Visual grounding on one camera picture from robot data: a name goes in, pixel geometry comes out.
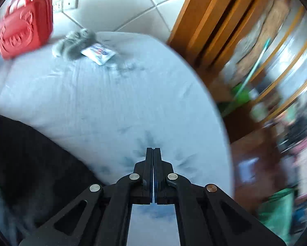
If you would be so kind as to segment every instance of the triangular cutout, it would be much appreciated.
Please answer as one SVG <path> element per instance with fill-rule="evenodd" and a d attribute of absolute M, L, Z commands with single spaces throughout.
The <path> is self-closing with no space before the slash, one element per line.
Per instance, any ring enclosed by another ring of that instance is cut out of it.
<path fill-rule="evenodd" d="M 74 232 L 79 219 L 86 207 L 87 202 L 85 200 L 80 201 L 73 209 L 71 209 L 66 215 L 59 219 L 54 228 L 60 232 L 70 236 Z"/>
<path fill-rule="evenodd" d="M 228 220 L 228 223 L 235 235 L 239 235 L 251 228 L 251 224 L 239 215 L 227 203 L 221 201 L 221 208 Z"/>

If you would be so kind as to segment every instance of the tiled wall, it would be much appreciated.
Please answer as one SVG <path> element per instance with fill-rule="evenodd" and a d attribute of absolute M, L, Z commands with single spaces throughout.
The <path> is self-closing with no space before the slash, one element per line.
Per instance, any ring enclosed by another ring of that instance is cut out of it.
<path fill-rule="evenodd" d="M 53 15 L 52 37 L 82 27 L 150 34 L 166 41 L 185 0 L 79 0 L 75 10 Z M 0 18 L 11 0 L 0 8 Z"/>

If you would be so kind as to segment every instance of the gray plush toy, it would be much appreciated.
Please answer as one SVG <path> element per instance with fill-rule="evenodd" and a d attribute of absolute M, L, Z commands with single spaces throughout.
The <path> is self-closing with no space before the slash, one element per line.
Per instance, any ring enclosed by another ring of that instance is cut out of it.
<path fill-rule="evenodd" d="M 54 57 L 63 57 L 64 60 L 76 60 L 82 56 L 81 50 L 96 42 L 95 33 L 89 29 L 71 31 L 65 39 L 59 40 L 52 47 Z"/>

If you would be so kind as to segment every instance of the white cloth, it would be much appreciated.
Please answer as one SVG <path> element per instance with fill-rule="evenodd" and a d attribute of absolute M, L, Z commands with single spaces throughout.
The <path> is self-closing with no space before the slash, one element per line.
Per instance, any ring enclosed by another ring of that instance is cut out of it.
<path fill-rule="evenodd" d="M 0 58 L 0 114 L 34 127 L 107 184 L 159 147 L 176 173 L 232 196 L 228 137 L 192 68 L 147 35 L 98 37 L 118 53 L 103 66 L 54 58 L 51 45 Z M 128 245 L 158 244 L 179 245 L 173 206 L 134 206 Z"/>

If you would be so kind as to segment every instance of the dark blanket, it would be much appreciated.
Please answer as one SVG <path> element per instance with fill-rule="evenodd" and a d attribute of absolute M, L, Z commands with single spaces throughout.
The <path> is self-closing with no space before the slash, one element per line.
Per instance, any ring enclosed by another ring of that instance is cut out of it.
<path fill-rule="evenodd" d="M 10 244 L 18 245 L 93 183 L 100 182 L 73 155 L 0 116 L 0 230 Z"/>

